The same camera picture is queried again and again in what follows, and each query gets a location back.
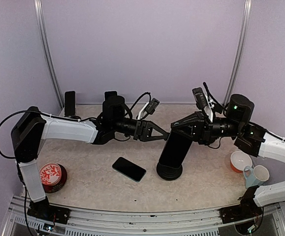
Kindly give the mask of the black gooseneck phone stand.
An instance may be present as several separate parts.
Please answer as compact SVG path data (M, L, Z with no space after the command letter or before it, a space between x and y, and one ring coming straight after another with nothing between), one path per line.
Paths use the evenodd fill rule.
M183 166L180 165L178 168L173 168L157 163L156 171L159 177L167 181L173 181L178 179L183 172Z

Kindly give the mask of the light blue case phone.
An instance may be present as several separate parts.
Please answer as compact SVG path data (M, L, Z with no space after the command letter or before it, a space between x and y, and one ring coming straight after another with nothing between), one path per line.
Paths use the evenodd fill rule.
M104 99L107 100L109 97L117 95L118 95L117 91L106 91L104 93Z

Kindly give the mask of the clear case phone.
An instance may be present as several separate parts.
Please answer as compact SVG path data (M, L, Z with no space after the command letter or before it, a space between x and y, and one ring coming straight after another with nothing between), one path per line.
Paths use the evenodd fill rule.
M75 91L67 91L64 94L64 116L72 117L76 114Z

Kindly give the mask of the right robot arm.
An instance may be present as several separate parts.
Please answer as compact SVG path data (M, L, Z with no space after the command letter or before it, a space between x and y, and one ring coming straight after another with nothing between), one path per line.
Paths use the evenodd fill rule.
M208 120L203 112L171 124L171 130L200 145L209 145L221 137L231 137L242 152L285 163L285 138L250 121L254 103L241 94L233 94L224 118Z

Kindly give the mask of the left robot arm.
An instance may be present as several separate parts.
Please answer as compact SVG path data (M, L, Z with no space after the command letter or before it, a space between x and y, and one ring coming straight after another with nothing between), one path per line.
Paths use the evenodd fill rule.
M96 118L71 119L41 112L36 106L19 112L20 120L11 130L20 180L30 196L30 209L42 218L50 218L54 209L40 180L37 158L41 140L57 139L104 145L119 132L134 140L149 142L167 140L169 134L148 120L134 119L124 97L116 91L104 94L102 112Z

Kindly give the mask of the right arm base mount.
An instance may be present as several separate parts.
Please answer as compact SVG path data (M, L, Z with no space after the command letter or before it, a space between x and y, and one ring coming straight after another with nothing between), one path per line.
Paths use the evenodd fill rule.
M223 224L253 218L257 215L262 215L262 213L262 207L258 207L255 204L239 204L220 209Z

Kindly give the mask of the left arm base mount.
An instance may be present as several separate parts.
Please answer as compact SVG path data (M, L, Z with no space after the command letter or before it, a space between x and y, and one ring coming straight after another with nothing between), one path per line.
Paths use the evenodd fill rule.
M46 201L36 203L30 201L27 215L37 219L66 225L70 216L70 209L51 205Z

